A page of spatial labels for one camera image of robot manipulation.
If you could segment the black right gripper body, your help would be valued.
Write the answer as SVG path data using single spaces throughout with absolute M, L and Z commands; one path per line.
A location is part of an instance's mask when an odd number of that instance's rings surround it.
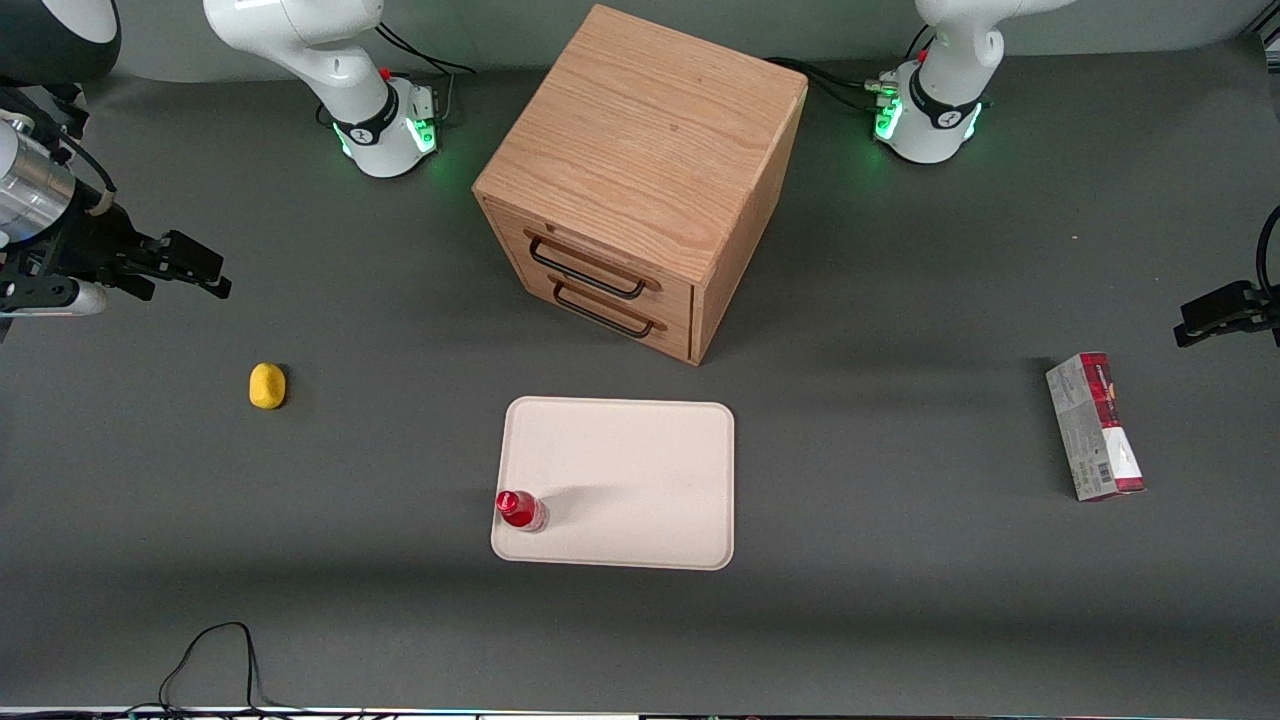
M 150 245 L 128 214 L 113 208 L 102 215 L 72 209 L 29 240 L 9 245 L 3 261 L 4 302 L 70 302 L 90 284 L 120 290 L 148 301 Z

